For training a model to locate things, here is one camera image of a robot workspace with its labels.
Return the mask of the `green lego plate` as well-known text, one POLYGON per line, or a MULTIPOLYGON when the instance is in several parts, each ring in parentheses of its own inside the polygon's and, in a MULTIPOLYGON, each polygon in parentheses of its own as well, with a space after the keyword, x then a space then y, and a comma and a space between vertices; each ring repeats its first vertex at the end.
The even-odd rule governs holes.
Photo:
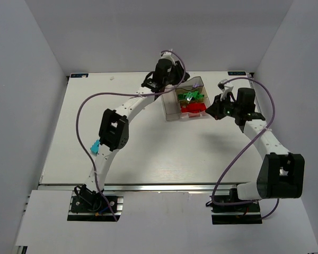
POLYGON ((178 100, 186 100, 188 102, 200 100, 200 99, 204 98, 204 96, 205 96, 204 94, 201 94, 198 91, 188 92, 188 93, 177 95, 178 100))

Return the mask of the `red lego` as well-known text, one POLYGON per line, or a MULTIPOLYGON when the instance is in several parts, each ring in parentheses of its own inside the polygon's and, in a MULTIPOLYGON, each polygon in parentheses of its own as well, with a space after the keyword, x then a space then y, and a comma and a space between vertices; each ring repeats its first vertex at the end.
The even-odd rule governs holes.
POLYGON ((206 106, 204 103, 192 103, 192 104, 187 104, 184 106, 181 106, 181 112, 182 113, 200 113, 202 111, 206 110, 206 106))

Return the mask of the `cyan lego brick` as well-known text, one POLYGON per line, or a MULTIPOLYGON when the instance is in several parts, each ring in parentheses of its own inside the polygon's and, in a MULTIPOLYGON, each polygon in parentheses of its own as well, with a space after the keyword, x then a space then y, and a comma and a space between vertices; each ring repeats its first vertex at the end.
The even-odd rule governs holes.
POLYGON ((90 151, 92 154, 97 155, 99 152, 100 140, 96 140, 92 146, 90 147, 90 151))

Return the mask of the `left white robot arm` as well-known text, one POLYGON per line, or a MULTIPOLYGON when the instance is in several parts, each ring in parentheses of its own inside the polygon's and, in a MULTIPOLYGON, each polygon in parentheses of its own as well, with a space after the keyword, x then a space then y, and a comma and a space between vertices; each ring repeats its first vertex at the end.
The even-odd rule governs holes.
POLYGON ((164 94, 165 88, 173 88, 185 82, 189 75, 185 64, 179 60, 160 59, 152 72, 147 76, 135 94, 124 94, 129 97, 114 110, 106 109, 99 128, 99 148, 95 159, 92 159, 92 170, 85 181, 86 187, 94 192, 104 190, 105 180, 116 154, 125 147, 129 140, 131 121, 146 106, 164 94))

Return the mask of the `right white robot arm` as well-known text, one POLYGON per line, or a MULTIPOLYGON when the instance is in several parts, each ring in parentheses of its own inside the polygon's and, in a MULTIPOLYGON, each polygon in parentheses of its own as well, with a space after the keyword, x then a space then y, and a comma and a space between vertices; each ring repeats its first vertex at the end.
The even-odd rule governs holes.
POLYGON ((252 142, 262 158, 257 179, 237 184, 230 191, 231 202, 248 202, 270 198, 299 198, 303 192, 305 159, 291 153, 268 128, 265 117, 255 111, 255 91, 239 88, 237 98, 230 88, 214 98, 206 113, 216 120, 232 117, 252 142))

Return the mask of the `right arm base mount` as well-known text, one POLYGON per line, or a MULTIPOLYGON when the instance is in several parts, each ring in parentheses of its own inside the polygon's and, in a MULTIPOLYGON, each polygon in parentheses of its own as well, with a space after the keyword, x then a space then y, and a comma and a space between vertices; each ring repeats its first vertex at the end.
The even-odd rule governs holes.
POLYGON ((213 225, 262 224, 258 203, 224 206, 216 205, 210 200, 205 206, 211 208, 213 225))

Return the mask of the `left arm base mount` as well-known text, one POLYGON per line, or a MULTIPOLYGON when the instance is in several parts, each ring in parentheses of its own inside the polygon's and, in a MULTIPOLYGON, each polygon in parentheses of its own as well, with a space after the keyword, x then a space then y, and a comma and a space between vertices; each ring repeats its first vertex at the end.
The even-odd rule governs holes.
POLYGON ((123 208, 123 197, 89 190, 86 185, 75 186, 70 200, 67 221, 117 222, 123 208))

